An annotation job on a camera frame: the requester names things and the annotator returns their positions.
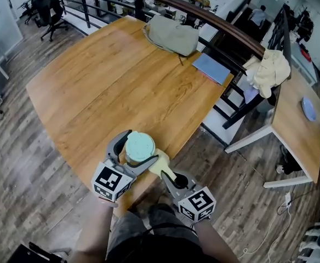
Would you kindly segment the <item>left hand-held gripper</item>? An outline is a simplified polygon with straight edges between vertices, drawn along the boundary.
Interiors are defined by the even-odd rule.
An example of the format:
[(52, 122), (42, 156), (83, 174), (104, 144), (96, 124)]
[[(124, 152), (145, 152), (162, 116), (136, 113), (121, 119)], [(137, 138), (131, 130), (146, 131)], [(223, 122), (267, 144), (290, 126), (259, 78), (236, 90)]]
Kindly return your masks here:
[(91, 180), (93, 192), (113, 203), (131, 188), (137, 175), (141, 175), (158, 161), (159, 156), (151, 156), (135, 165), (120, 163), (119, 155), (131, 133), (131, 129), (125, 130), (109, 142), (104, 161), (98, 164)]

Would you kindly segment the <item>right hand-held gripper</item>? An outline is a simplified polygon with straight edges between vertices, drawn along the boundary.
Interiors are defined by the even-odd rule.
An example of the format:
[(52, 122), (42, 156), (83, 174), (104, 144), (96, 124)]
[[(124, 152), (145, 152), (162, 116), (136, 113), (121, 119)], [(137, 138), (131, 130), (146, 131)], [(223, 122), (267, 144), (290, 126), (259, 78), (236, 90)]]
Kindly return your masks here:
[(187, 172), (175, 171), (174, 174), (175, 180), (161, 171), (161, 178), (173, 196), (179, 213), (193, 223), (209, 217), (216, 206), (216, 200), (209, 189), (197, 184)]

